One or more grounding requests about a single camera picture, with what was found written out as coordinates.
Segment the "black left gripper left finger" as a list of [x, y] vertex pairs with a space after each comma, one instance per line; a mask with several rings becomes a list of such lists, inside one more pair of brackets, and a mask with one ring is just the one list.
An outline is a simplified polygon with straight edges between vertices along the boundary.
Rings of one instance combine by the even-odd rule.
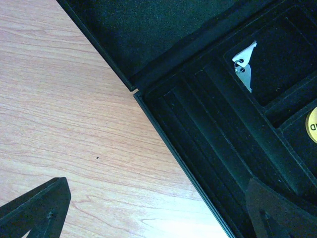
[[47, 181], [0, 207], [0, 236], [60, 237], [70, 200], [65, 177]]

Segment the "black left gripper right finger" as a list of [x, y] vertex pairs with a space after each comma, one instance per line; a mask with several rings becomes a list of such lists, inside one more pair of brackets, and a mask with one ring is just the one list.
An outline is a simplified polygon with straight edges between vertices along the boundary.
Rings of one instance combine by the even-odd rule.
[[317, 207], [291, 193], [249, 180], [246, 205], [257, 238], [315, 238]]

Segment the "black poker set case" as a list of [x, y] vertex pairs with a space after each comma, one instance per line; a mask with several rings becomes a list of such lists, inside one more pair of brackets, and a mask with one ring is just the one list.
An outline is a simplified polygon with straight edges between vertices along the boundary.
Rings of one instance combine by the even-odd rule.
[[[231, 238], [250, 179], [317, 206], [314, 0], [61, 0]], [[250, 93], [232, 58], [257, 42]]]

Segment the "white dealer button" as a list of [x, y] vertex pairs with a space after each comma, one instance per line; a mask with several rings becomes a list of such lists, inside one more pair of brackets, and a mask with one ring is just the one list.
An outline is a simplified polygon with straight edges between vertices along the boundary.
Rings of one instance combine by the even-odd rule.
[[305, 127], [310, 139], [317, 143], [317, 107], [310, 111], [306, 117]]

